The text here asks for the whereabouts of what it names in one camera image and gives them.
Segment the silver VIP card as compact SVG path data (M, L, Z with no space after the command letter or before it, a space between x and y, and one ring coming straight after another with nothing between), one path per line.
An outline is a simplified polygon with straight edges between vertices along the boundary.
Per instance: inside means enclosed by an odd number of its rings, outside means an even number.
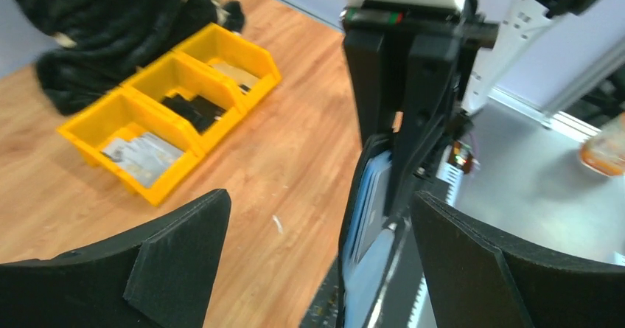
M373 157L366 163L358 187L355 209L348 233L349 260L357 263L372 244L381 229L386 190L391 170L389 150Z

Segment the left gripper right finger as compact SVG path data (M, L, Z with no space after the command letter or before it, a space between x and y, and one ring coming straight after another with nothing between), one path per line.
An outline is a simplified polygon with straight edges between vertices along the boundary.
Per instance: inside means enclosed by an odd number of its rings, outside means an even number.
M411 219L439 327L622 327L624 268L555 251L427 192Z

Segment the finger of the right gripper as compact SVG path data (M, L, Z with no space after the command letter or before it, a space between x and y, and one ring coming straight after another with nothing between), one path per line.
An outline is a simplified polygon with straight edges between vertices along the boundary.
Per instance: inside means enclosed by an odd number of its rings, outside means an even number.
M410 176L419 168L440 134L445 116L439 107L447 93L461 48L459 38L416 35L408 50L402 101L402 124L394 138L385 214L403 207Z
M360 140L393 130L400 109L403 42L395 34L349 30L343 39Z

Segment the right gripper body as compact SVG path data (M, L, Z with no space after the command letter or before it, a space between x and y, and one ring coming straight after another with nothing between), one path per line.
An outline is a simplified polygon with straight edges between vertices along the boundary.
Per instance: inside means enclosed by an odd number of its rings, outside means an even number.
M498 24L486 21L469 0L460 9L365 0L341 13L346 51L362 42L394 48L423 48L426 52L491 49Z

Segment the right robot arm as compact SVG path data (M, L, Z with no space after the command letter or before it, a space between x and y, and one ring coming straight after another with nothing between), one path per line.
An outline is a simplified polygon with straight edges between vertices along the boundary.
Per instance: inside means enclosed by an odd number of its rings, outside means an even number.
M384 151L391 173L383 214L400 210L521 54L559 19L597 1L511 0L495 23L478 12L478 0L348 0L343 51L363 151L345 215L363 198L368 160Z

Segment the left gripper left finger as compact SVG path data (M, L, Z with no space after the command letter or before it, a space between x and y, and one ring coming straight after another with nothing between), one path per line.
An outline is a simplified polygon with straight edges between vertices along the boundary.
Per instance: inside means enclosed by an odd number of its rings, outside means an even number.
M3 327L201 327L231 197L215 189L51 259L1 265Z

